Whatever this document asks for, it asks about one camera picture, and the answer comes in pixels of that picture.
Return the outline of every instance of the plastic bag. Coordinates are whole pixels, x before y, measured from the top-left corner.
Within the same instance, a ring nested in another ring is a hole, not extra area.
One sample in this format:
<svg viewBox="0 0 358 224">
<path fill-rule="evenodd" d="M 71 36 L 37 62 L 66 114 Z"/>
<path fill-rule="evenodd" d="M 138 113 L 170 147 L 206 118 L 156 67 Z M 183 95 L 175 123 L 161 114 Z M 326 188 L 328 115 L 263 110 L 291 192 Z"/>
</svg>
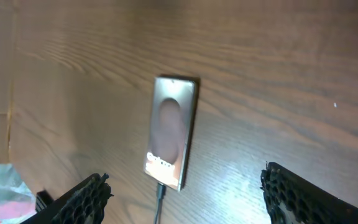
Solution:
<svg viewBox="0 0 358 224">
<path fill-rule="evenodd" d="M 0 223 L 20 223 L 35 214 L 35 197 L 11 164 L 0 165 Z"/>
</svg>

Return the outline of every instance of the black cable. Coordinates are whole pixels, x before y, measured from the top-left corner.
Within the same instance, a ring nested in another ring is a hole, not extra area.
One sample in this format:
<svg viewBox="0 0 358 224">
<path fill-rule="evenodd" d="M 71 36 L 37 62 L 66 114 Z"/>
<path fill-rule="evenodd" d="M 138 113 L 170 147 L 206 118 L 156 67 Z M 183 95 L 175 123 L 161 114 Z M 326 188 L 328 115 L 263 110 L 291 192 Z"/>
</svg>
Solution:
<svg viewBox="0 0 358 224">
<path fill-rule="evenodd" d="M 162 207 L 162 199 L 164 198 L 165 195 L 165 185 L 158 183 L 157 184 L 157 209 L 155 211 L 155 216 L 154 216 L 154 224 L 158 224 L 158 220 L 160 218 L 161 215 L 161 207 Z"/>
</svg>

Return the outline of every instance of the metallic rectangular device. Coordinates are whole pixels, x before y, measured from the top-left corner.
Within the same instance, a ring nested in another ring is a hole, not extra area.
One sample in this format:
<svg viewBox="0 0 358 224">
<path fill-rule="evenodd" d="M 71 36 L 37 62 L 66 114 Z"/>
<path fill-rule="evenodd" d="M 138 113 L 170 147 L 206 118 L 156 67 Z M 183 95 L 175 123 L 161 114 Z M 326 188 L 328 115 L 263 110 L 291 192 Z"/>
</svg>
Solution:
<svg viewBox="0 0 358 224">
<path fill-rule="evenodd" d="M 184 185 L 198 98 L 199 79 L 155 79 L 144 172 L 177 191 Z"/>
</svg>

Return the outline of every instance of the wooden table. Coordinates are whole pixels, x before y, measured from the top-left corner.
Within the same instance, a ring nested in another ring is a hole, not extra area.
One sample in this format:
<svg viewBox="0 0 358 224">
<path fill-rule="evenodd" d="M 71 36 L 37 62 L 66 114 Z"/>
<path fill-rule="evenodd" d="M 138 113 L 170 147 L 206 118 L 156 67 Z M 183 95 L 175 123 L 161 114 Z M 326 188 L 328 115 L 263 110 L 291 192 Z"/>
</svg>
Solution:
<svg viewBox="0 0 358 224">
<path fill-rule="evenodd" d="M 154 77 L 201 77 L 186 186 L 162 223 L 268 223 L 275 161 L 358 207 L 358 1 L 14 3 L 11 161 L 57 198 L 94 172 L 105 223 L 151 223 Z"/>
</svg>

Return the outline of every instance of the brown tabletop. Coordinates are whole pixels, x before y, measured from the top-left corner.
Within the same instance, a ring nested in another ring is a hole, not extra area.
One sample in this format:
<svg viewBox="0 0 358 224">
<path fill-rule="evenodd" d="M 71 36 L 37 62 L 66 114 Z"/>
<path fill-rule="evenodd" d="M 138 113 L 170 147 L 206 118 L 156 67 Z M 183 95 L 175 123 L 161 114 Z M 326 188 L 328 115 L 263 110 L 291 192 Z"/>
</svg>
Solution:
<svg viewBox="0 0 358 224">
<path fill-rule="evenodd" d="M 358 207 L 358 1 L 15 2 L 11 161 L 55 198 L 107 172 L 105 223 L 151 223 L 154 77 L 201 78 L 162 223 L 268 223 L 275 161 Z"/>
</svg>

